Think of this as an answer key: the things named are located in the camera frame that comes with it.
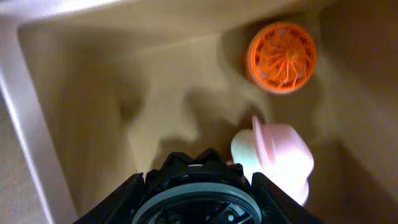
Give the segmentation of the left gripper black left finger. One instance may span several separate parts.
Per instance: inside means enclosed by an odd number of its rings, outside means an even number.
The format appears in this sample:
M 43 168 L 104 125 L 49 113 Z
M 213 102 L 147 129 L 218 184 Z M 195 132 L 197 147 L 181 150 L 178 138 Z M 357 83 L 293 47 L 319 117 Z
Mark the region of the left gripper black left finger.
M 131 223 L 144 194 L 143 173 L 130 176 L 97 206 L 73 224 Z

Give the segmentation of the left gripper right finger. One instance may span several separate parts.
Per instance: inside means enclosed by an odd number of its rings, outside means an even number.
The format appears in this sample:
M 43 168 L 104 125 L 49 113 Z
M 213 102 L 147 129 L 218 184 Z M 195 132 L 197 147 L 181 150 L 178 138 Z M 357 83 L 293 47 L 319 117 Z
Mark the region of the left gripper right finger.
M 252 194 L 266 224 L 324 224 L 325 222 L 299 205 L 268 177 L 252 175 Z

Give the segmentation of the white pink duck figure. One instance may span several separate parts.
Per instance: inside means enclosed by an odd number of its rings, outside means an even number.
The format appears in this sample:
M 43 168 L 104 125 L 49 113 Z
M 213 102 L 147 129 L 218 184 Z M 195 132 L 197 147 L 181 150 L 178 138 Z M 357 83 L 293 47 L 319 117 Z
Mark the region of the white pink duck figure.
M 233 137 L 231 155 L 235 164 L 243 166 L 249 183 L 253 174 L 260 172 L 299 205 L 306 204 L 314 159 L 292 126 L 264 124 L 253 116 L 252 129 L 241 130 Z

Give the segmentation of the black round spinner toy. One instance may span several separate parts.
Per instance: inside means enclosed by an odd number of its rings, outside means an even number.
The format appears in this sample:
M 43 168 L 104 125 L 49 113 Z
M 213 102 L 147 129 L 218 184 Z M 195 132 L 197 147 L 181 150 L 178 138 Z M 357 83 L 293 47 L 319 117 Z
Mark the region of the black round spinner toy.
M 133 223 L 261 223 L 262 214 L 241 164 L 228 165 L 214 149 L 192 159 L 168 155 L 146 174 Z

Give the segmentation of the orange round spinner toy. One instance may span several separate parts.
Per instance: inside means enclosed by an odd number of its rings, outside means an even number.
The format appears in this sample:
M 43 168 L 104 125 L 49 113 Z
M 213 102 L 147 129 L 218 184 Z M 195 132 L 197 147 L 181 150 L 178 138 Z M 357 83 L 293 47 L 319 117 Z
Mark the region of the orange round spinner toy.
M 274 22 L 250 41 L 243 56 L 246 78 L 277 95 L 293 93 L 312 78 L 317 46 L 311 35 L 294 22 Z

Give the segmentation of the white cardboard box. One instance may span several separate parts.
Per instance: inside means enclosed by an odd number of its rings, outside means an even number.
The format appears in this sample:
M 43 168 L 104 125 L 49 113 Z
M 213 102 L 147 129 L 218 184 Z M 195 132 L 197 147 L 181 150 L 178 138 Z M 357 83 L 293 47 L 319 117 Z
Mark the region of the white cardboard box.
M 251 39 L 276 21 L 318 52 L 286 95 L 245 77 Z M 171 152 L 230 160 L 255 115 L 309 146 L 308 210 L 397 222 L 396 1 L 3 1 L 1 92 L 51 223 Z

